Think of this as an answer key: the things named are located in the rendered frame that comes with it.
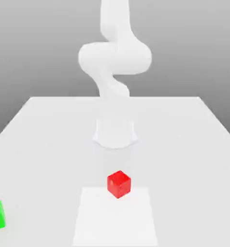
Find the small red cube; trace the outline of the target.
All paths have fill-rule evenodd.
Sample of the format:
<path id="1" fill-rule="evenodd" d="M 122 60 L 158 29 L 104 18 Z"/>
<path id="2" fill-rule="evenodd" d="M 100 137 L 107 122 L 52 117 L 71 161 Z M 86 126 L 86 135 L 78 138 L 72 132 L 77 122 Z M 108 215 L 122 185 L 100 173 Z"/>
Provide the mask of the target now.
<path id="1" fill-rule="evenodd" d="M 131 190 L 131 178 L 121 170 L 107 177 L 107 190 L 117 199 Z"/>

